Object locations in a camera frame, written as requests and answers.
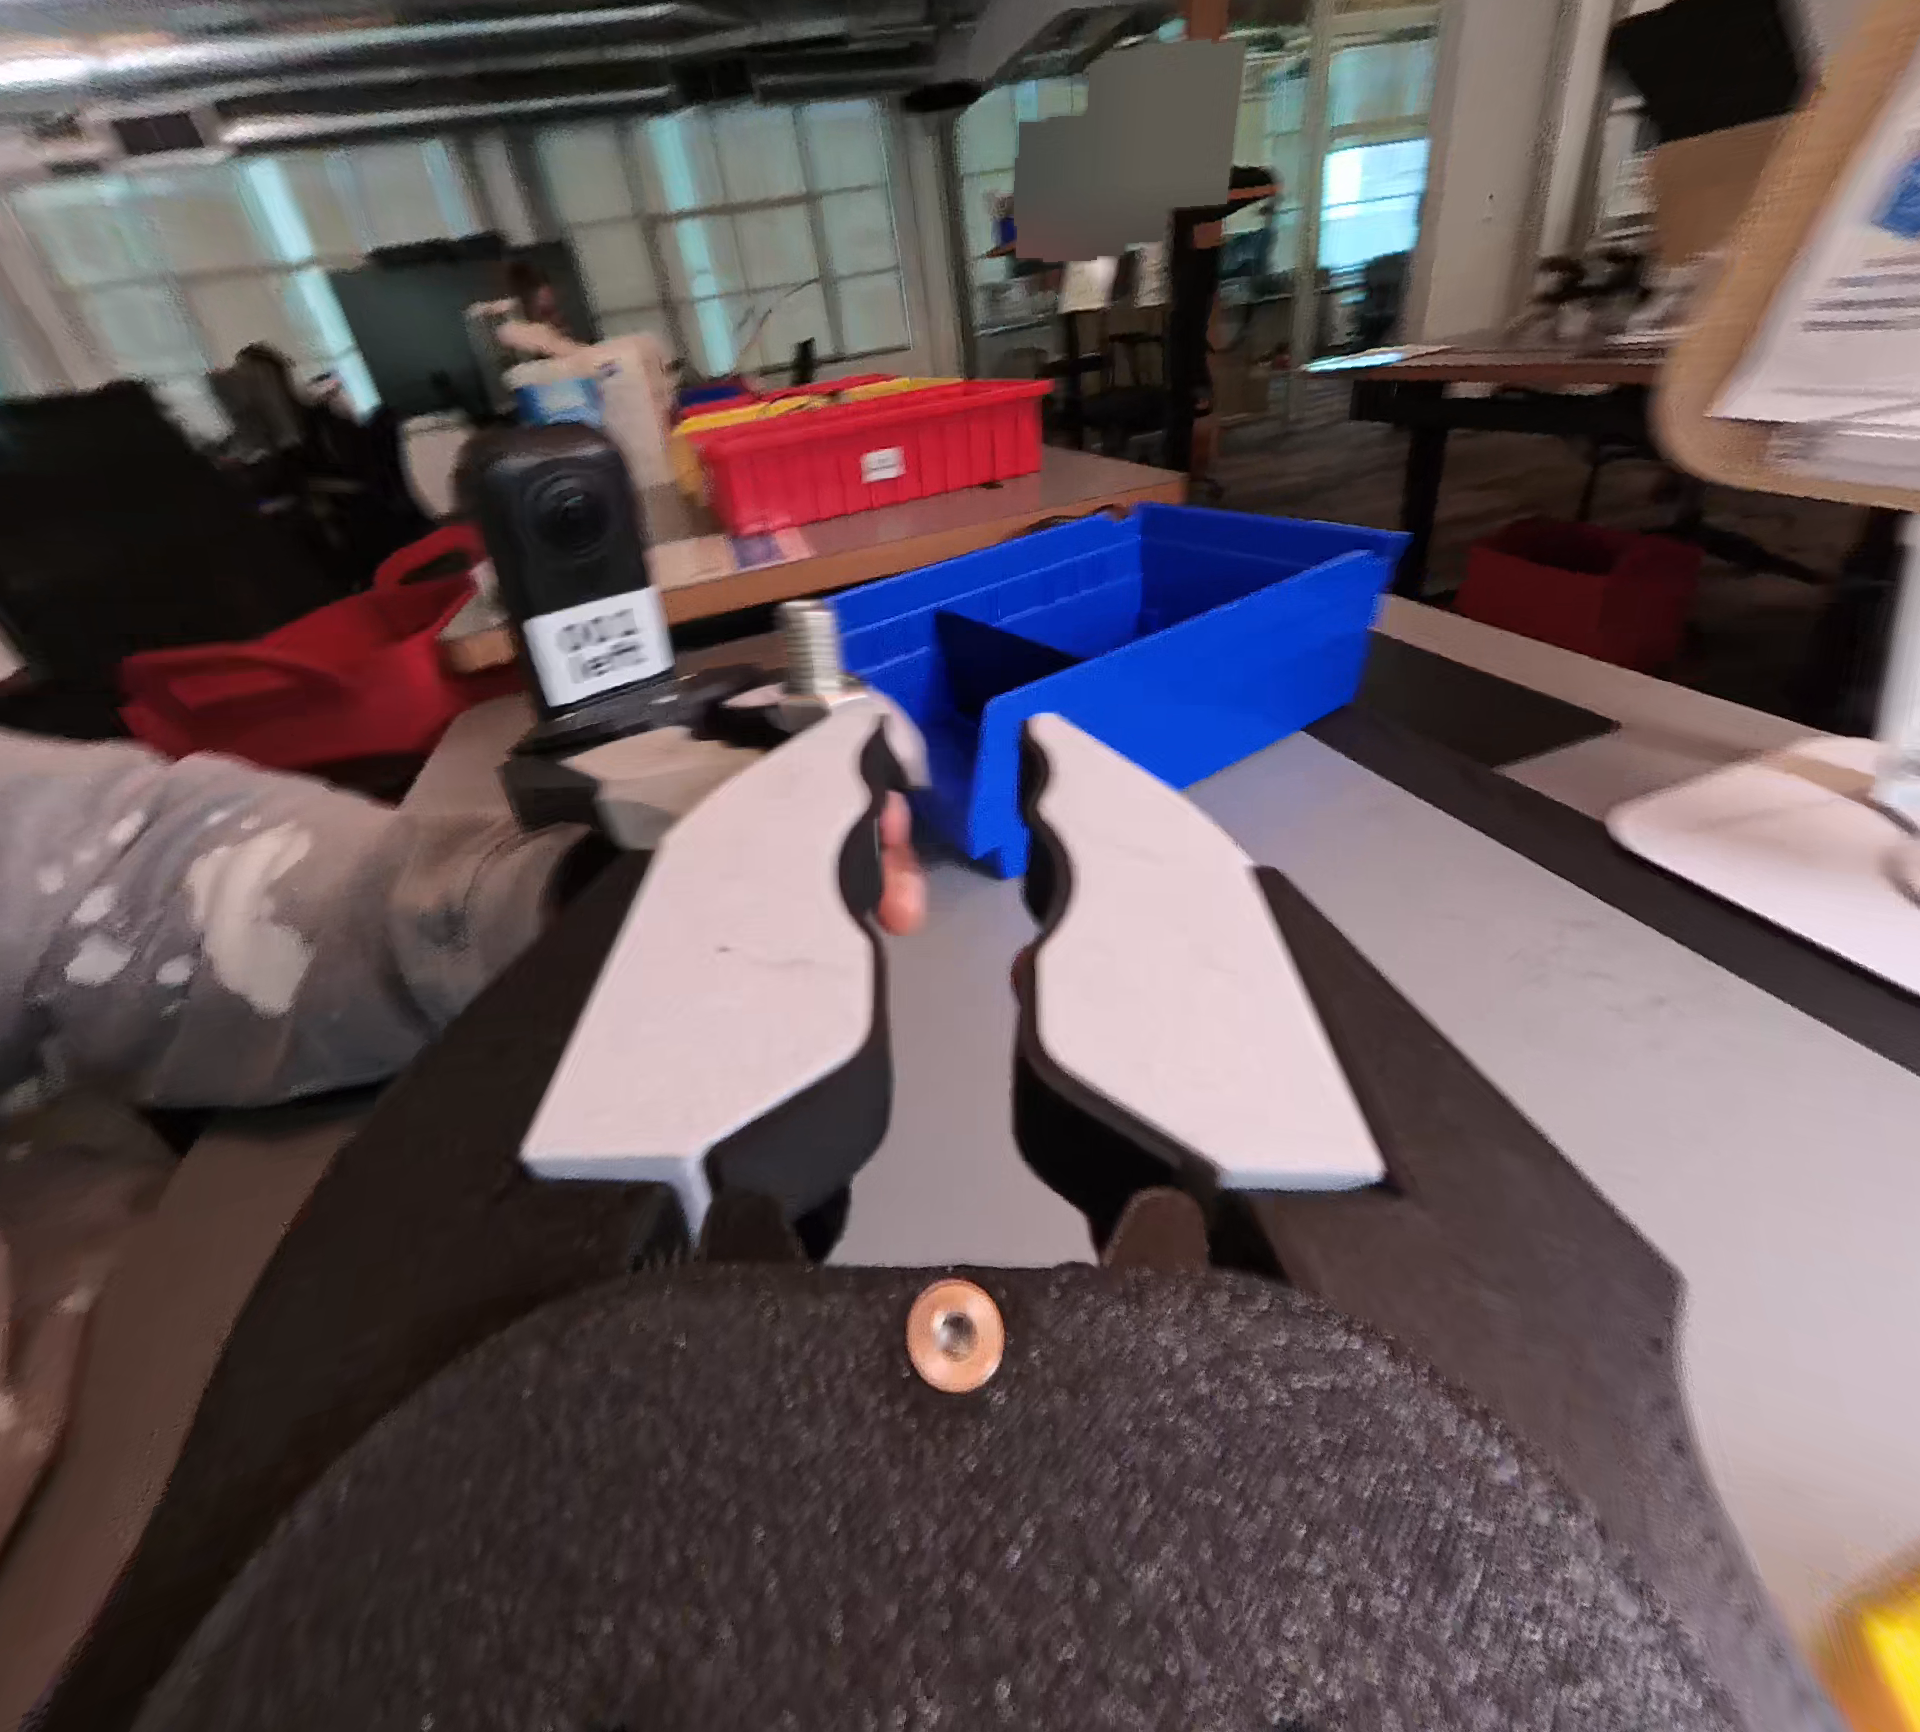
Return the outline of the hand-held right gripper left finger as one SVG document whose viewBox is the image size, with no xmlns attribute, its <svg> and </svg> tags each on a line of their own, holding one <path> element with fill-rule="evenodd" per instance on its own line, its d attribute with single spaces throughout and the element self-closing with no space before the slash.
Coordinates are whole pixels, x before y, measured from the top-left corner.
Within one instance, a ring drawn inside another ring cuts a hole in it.
<svg viewBox="0 0 1920 1732">
<path fill-rule="evenodd" d="M 641 879 L 521 1140 L 539 1182 L 655 1187 L 797 1227 L 852 1193 L 895 1113 L 884 705 L 836 705 L 685 815 Z"/>
</svg>

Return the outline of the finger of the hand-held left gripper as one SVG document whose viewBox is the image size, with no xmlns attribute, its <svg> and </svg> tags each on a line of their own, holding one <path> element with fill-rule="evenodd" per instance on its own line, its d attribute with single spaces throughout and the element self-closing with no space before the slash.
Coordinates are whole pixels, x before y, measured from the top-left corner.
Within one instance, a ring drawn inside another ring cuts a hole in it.
<svg viewBox="0 0 1920 1732">
<path fill-rule="evenodd" d="M 932 787 L 929 746 L 919 724 L 888 695 L 870 688 L 870 702 L 845 708 L 789 739 L 823 734 L 804 745 L 810 762 L 843 767 L 851 777 L 881 791 L 927 792 Z"/>
<path fill-rule="evenodd" d="M 641 733 L 599 745 L 590 750 L 592 823 L 619 850 L 651 852 L 754 762 L 752 746 L 695 733 Z"/>
</svg>

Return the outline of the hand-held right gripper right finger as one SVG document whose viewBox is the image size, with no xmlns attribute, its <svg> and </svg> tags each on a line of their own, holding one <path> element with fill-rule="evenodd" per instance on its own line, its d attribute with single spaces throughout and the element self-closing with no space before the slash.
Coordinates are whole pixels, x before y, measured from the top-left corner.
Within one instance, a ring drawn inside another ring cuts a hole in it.
<svg viewBox="0 0 1920 1732">
<path fill-rule="evenodd" d="M 1058 714 L 1021 730 L 1021 1158 L 1114 1234 L 1143 1193 L 1371 1193 L 1389 1161 L 1308 992 L 1280 879 L 1182 791 Z"/>
</svg>

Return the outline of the steel hex bolt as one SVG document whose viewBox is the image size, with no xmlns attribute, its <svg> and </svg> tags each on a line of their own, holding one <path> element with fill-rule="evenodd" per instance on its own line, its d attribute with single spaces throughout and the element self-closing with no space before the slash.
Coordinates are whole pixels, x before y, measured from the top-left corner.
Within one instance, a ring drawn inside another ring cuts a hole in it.
<svg viewBox="0 0 1920 1732">
<path fill-rule="evenodd" d="M 789 599 L 777 607 L 777 624 L 783 643 L 781 682 L 826 686 L 852 681 L 845 663 L 841 622 L 829 601 Z"/>
</svg>

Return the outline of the blue plastic bin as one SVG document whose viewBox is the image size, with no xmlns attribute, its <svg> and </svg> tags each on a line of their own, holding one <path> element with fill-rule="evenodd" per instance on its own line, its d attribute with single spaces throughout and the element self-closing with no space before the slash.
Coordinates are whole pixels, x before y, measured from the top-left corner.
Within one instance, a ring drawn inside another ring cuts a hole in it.
<svg viewBox="0 0 1920 1732">
<path fill-rule="evenodd" d="M 921 728 L 924 831 L 1022 876 L 1022 730 L 1058 714 L 1173 788 L 1348 707 L 1404 536 L 1147 503 L 831 599 L 852 675 Z M 1083 659 L 957 726 L 934 637 L 952 610 Z"/>
</svg>

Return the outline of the person's left forearm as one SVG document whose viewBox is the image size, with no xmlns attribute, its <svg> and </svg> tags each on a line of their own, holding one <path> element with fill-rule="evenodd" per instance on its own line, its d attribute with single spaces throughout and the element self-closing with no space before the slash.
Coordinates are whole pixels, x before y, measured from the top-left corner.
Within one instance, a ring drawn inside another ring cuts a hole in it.
<svg viewBox="0 0 1920 1732">
<path fill-rule="evenodd" d="M 584 829 L 5 730 L 5 1097 L 246 1111 L 389 1082 L 613 858 Z"/>
</svg>

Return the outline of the person's left hand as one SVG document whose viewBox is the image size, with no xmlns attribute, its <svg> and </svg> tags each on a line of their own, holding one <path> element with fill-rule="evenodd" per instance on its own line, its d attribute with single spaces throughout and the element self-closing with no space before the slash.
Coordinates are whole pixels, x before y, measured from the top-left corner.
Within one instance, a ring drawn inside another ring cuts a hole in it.
<svg viewBox="0 0 1920 1732">
<path fill-rule="evenodd" d="M 898 791 L 878 811 L 876 860 L 876 926 L 896 938 L 919 935 L 929 918 L 929 883 L 915 844 L 911 805 Z"/>
</svg>

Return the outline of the black bin divider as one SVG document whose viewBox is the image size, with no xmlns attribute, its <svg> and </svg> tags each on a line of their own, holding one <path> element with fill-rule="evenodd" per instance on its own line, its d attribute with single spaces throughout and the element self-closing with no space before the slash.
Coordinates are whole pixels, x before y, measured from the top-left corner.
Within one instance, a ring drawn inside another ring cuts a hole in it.
<svg viewBox="0 0 1920 1732">
<path fill-rule="evenodd" d="M 1067 648 L 952 609 L 941 609 L 932 616 L 932 637 L 951 719 L 968 730 L 980 728 L 994 700 L 1057 679 L 1083 663 Z"/>
</svg>

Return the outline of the wipes canister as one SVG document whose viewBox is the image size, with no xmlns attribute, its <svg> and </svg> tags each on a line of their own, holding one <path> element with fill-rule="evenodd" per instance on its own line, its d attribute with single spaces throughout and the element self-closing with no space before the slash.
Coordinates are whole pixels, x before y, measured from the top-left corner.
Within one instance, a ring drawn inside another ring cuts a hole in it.
<svg viewBox="0 0 1920 1732">
<path fill-rule="evenodd" d="M 606 401 L 600 377 L 592 366 L 577 366 L 563 358 L 528 358 L 502 375 L 513 401 L 517 424 L 544 427 L 606 427 Z"/>
</svg>

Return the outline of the white cardboard box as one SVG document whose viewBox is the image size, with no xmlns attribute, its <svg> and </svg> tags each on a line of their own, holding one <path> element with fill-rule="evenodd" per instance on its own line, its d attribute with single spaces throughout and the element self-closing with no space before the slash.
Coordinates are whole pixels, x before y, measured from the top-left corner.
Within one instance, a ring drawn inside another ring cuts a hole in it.
<svg viewBox="0 0 1920 1732">
<path fill-rule="evenodd" d="M 671 450 L 677 381 L 671 352 L 655 332 L 606 338 L 586 350 L 600 431 L 619 449 L 637 495 L 675 485 Z"/>
</svg>

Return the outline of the red plastic storage bin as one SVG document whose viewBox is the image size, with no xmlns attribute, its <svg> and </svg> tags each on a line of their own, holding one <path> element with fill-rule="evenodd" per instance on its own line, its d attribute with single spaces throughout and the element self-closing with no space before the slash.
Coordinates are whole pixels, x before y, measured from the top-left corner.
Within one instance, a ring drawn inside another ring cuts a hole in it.
<svg viewBox="0 0 1920 1732">
<path fill-rule="evenodd" d="M 701 445 L 702 504 L 741 536 L 1036 474 L 1047 394 L 1035 379 L 965 379 L 893 401 L 732 424 Z"/>
</svg>

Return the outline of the red tote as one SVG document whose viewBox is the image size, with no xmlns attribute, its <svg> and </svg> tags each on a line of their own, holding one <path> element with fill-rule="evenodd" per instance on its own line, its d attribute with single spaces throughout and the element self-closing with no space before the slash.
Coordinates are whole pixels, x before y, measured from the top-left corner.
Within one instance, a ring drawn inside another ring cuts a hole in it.
<svg viewBox="0 0 1920 1732">
<path fill-rule="evenodd" d="M 365 592 L 262 639 L 133 655 L 118 717 L 172 761 L 293 773 L 425 761 L 468 710 L 518 690 L 517 664 L 465 675 L 443 651 L 482 557 L 468 524 L 446 524 L 390 555 Z"/>
</svg>

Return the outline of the black office chair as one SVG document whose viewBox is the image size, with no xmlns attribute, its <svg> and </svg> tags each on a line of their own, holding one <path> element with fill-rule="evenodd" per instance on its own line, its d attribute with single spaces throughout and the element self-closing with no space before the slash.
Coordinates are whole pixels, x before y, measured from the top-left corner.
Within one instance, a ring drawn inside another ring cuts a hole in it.
<svg viewBox="0 0 1920 1732">
<path fill-rule="evenodd" d="M 258 641 L 331 599 L 146 384 L 3 402 L 5 728 L 120 739 L 131 657 Z"/>
</svg>

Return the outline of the black standing desk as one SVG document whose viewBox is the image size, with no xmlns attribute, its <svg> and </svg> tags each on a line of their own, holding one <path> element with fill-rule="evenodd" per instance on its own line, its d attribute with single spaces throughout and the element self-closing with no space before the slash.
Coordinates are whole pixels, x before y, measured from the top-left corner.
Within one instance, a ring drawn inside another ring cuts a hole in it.
<svg viewBox="0 0 1920 1732">
<path fill-rule="evenodd" d="M 1218 495 L 1218 406 L 1212 331 L 1228 244 L 1241 215 L 1268 219 L 1282 183 L 1264 165 L 1235 165 L 1215 207 L 1177 208 L 1163 244 L 1075 264 L 992 256 L 1052 293 L 1054 349 L 1036 365 L 1049 387 L 1043 428 L 1052 445 L 1177 472 Z"/>
</svg>

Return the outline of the red floor bin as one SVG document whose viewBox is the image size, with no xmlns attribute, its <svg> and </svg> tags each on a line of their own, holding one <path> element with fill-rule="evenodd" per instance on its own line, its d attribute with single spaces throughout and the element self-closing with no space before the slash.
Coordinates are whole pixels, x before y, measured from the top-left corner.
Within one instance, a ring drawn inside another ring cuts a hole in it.
<svg viewBox="0 0 1920 1732">
<path fill-rule="evenodd" d="M 1469 549 L 1452 613 L 1646 675 L 1679 660 L 1703 552 L 1663 535 L 1530 516 Z"/>
</svg>

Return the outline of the instruction sheet on stand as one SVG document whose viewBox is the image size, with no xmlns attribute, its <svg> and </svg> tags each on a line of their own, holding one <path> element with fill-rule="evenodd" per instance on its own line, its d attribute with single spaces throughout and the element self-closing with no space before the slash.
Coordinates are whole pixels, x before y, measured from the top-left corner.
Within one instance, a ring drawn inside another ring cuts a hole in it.
<svg viewBox="0 0 1920 1732">
<path fill-rule="evenodd" d="M 1874 730 L 1813 737 L 1615 808 L 1632 857 L 1914 996 L 1919 991 L 1919 418 L 1914 435 L 1717 416 L 1862 138 L 1919 77 L 1919 0 L 1866 0 L 1793 117 L 1667 354 L 1674 465 L 1738 490 L 1893 515 L 1898 568 Z"/>
</svg>

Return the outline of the spare black gripper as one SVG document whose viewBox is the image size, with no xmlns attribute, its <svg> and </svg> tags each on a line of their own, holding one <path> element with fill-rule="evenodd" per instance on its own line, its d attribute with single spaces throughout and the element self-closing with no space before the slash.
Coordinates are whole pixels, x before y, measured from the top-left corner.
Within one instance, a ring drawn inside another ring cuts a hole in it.
<svg viewBox="0 0 1920 1732">
<path fill-rule="evenodd" d="M 1631 246 L 1540 256 L 1532 294 L 1544 337 L 1566 349 L 1618 338 L 1653 297 L 1657 263 Z"/>
</svg>

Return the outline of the printed instruction sheet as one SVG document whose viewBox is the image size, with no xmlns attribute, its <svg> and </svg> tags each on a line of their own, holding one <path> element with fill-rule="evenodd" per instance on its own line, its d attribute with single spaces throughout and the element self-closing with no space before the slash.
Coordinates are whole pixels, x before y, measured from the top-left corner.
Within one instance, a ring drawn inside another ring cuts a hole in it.
<svg viewBox="0 0 1920 1732">
<path fill-rule="evenodd" d="M 1916 432 L 1916 69 L 1848 161 L 1714 415 L 1752 424 Z"/>
</svg>

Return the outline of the small wooden clipboard stand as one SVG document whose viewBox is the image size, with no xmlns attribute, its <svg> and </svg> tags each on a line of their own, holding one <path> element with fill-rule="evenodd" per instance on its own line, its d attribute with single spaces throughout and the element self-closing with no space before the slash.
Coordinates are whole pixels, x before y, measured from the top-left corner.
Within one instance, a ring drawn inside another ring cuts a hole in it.
<svg viewBox="0 0 1920 1732">
<path fill-rule="evenodd" d="M 1659 143 L 1646 159 L 1653 256 L 1680 271 L 1714 254 L 1738 229 L 1794 115 Z"/>
</svg>

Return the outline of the black light panel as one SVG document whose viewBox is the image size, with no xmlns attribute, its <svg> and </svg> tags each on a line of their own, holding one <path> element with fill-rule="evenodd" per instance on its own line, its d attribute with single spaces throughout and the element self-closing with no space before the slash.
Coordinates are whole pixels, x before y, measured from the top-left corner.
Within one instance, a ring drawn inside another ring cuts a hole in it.
<svg viewBox="0 0 1920 1732">
<path fill-rule="evenodd" d="M 1669 0 L 1612 27 L 1604 66 L 1663 146 L 1797 113 L 1810 47 L 1802 0 Z"/>
</svg>

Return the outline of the black wall monitor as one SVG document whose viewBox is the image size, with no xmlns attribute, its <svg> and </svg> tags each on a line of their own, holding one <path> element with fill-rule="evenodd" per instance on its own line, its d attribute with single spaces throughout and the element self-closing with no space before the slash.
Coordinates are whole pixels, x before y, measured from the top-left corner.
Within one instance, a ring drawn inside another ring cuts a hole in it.
<svg viewBox="0 0 1920 1732">
<path fill-rule="evenodd" d="M 514 357 L 499 327 L 517 315 L 517 274 L 555 297 L 558 327 L 586 338 L 596 312 L 563 241 L 517 246 L 501 233 L 384 249 L 329 269 L 324 281 L 367 366 L 378 409 L 398 420 L 465 412 L 493 420 L 514 409 Z"/>
</svg>

